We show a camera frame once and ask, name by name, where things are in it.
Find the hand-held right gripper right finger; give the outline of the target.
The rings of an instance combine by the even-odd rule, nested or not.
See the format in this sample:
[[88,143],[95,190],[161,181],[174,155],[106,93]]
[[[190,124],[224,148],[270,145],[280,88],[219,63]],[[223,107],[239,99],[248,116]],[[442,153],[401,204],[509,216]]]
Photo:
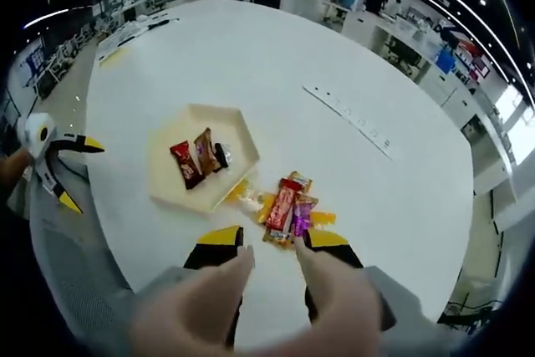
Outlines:
[[366,273],[380,297],[381,330],[429,327],[431,322],[422,311],[419,299],[377,266],[366,267],[349,242],[340,235],[325,230],[307,230],[303,234],[305,246],[313,252],[326,252],[331,257]]

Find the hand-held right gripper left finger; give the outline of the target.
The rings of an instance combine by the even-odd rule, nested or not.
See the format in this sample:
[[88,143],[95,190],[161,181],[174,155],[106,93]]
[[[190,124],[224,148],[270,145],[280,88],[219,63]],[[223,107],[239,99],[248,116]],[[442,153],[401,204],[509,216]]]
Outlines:
[[132,321],[134,349],[232,349],[246,285],[243,228],[201,236],[181,270],[146,290]]

